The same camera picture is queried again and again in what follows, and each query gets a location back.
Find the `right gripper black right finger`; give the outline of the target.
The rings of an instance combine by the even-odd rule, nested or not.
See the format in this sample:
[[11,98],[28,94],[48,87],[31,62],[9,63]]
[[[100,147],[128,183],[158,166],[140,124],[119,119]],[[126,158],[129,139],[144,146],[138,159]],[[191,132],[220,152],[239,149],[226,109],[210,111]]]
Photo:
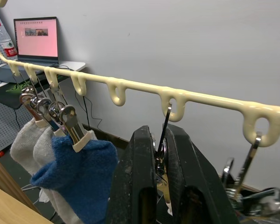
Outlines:
[[165,167],[174,224],[238,224],[216,169],[180,127],[169,124]]

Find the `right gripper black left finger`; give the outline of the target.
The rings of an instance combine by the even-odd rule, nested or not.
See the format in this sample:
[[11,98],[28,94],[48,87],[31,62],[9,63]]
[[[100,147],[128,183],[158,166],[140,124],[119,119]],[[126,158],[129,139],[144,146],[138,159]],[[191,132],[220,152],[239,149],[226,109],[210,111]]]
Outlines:
[[135,130],[115,168],[108,224],[154,224],[157,184],[154,141],[148,126]]

